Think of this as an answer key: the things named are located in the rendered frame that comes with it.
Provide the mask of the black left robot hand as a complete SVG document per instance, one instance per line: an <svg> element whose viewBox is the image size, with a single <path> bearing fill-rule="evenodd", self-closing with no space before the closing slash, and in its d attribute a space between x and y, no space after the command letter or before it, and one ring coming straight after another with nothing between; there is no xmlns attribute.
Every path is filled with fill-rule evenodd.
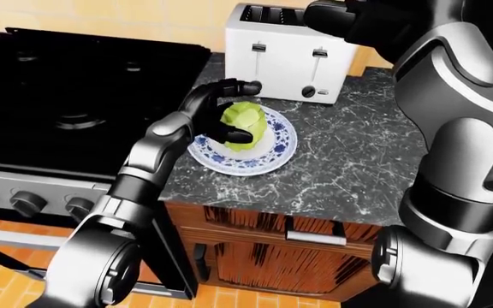
<svg viewBox="0 0 493 308"><path fill-rule="evenodd" d="M233 103L218 104L219 98L248 97L259 94L262 85L259 81L224 79L203 84L193 89L182 102L179 111L192 122L192 139L206 135L218 143L246 144L253 136L246 130L221 122L223 112Z"/></svg>

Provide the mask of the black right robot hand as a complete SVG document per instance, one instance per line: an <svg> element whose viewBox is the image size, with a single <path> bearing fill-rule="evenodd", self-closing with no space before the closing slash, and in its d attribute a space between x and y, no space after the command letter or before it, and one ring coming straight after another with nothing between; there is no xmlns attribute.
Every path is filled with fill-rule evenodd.
<svg viewBox="0 0 493 308"><path fill-rule="evenodd" d="M319 33L348 43L371 45L371 31L361 13L350 9L347 2L316 0L306 7L303 19L307 27Z"/></svg>

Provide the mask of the blue white patterned plate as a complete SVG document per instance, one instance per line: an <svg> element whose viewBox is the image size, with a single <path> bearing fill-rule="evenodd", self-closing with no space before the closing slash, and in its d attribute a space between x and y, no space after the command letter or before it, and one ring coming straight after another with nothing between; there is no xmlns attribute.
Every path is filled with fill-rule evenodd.
<svg viewBox="0 0 493 308"><path fill-rule="evenodd" d="M295 154L298 138L286 117L269 107L261 107L267 128L251 149L233 151L226 145L199 135L187 148L190 156L208 169L232 176L268 174L287 163Z"/></svg>

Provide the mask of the white four-slot toaster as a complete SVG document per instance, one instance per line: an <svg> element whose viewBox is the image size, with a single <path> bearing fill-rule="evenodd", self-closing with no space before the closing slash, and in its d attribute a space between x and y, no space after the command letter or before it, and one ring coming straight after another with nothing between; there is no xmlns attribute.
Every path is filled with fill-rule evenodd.
<svg viewBox="0 0 493 308"><path fill-rule="evenodd" d="M335 104L358 46L319 33L303 9L240 3L225 27L225 76L259 81L263 98Z"/></svg>

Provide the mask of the black stove cooktop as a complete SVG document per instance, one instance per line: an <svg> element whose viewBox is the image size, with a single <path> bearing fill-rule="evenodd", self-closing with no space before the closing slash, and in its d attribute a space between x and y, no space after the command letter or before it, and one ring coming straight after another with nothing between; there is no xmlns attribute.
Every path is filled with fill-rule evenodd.
<svg viewBox="0 0 493 308"><path fill-rule="evenodd" d="M201 45L7 28L0 169L113 178L210 57Z"/></svg>

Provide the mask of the wooden cabinet drawer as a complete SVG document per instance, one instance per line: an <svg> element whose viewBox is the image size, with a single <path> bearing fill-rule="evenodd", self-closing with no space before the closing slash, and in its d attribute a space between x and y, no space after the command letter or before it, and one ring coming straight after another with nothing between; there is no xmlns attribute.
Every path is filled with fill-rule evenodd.
<svg viewBox="0 0 493 308"><path fill-rule="evenodd" d="M216 287L345 302L374 287L372 247L380 227L343 222L346 246L288 241L285 216L167 202L198 281ZM332 221L292 216L294 229L331 234Z"/></svg>

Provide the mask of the round black stove knob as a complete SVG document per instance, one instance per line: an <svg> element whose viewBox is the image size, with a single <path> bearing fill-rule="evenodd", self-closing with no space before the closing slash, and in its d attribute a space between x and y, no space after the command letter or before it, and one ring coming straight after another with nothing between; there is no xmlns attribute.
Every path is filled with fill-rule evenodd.
<svg viewBox="0 0 493 308"><path fill-rule="evenodd" d="M94 203L89 199L73 197L65 205L65 210L74 220L82 222L89 215L93 206Z"/></svg>
<svg viewBox="0 0 493 308"><path fill-rule="evenodd" d="M37 215L47 205L47 201L42 197L25 191L14 194L9 202L11 203L11 207L24 217Z"/></svg>

